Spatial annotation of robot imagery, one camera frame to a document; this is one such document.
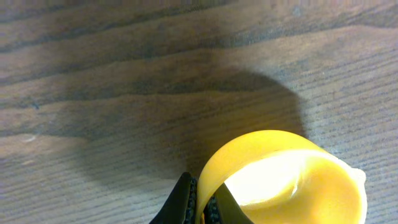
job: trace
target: tabletop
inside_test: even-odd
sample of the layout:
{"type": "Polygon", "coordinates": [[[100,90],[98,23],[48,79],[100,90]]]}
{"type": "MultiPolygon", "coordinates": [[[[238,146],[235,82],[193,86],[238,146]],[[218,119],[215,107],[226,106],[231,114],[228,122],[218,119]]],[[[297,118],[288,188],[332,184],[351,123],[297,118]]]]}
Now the tabletop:
{"type": "Polygon", "coordinates": [[[148,223],[262,129],[364,170],[366,223],[398,218],[396,1],[1,4],[2,223],[148,223]]]}

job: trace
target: wooden surface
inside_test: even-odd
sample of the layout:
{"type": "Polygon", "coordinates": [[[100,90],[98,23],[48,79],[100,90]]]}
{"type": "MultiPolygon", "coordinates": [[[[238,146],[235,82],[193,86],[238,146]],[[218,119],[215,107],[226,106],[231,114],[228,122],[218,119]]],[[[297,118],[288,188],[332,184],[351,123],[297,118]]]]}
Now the wooden surface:
{"type": "Polygon", "coordinates": [[[396,1],[34,2],[2,3],[1,223],[148,223],[260,129],[363,169],[396,223],[396,1]]]}

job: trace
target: brown wood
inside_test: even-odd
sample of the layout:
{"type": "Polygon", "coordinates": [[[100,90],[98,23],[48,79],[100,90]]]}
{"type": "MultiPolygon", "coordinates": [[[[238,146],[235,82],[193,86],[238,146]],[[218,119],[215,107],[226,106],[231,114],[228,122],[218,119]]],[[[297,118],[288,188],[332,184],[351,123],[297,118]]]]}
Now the brown wood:
{"type": "Polygon", "coordinates": [[[147,223],[260,129],[363,169],[367,223],[396,221],[395,1],[3,5],[2,223],[147,223]]]}

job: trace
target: yellow cup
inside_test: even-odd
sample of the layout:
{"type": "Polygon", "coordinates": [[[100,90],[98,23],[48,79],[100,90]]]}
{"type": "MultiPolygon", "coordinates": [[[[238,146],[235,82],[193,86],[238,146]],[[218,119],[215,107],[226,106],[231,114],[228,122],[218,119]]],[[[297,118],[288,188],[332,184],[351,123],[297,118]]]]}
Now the yellow cup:
{"type": "Polygon", "coordinates": [[[257,131],[219,149],[198,180],[197,219],[225,182],[254,223],[364,223],[365,173],[309,140],[257,131]]]}

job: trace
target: yellow curved edge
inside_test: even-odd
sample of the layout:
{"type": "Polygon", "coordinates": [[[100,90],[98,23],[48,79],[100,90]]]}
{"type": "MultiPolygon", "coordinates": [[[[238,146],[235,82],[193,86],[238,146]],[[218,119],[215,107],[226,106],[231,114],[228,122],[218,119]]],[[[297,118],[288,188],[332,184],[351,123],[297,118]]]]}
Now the yellow curved edge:
{"type": "Polygon", "coordinates": [[[298,183],[294,180],[294,183],[287,184],[287,187],[282,189],[276,198],[269,198],[266,202],[250,201],[251,204],[241,204],[243,212],[252,221],[262,223],[266,219],[267,223],[319,223],[320,220],[324,220],[321,223],[344,223],[342,219],[350,215],[326,220],[326,217],[331,214],[325,213],[325,209],[321,208],[327,206],[334,208],[327,211],[340,213],[343,212],[341,211],[343,207],[357,207],[356,215],[352,216],[358,220],[358,223],[364,223],[367,204],[363,186],[364,177],[360,177],[361,175],[358,177],[359,171],[352,169],[309,140],[285,131],[257,131],[245,134],[225,144],[213,155],[203,168],[198,180],[195,223],[200,223],[206,203],[218,187],[233,174],[238,174],[237,171],[250,169],[249,164],[254,164],[252,169],[258,169],[256,166],[260,164],[255,165],[257,161],[267,161],[269,158],[281,155],[285,159],[288,154],[293,158],[305,159],[305,169],[299,170],[300,189],[297,190],[298,183]],[[338,183],[337,187],[342,190],[324,187],[334,186],[325,184],[328,182],[338,183]],[[342,191],[348,189],[356,193],[344,196],[342,191]]]}

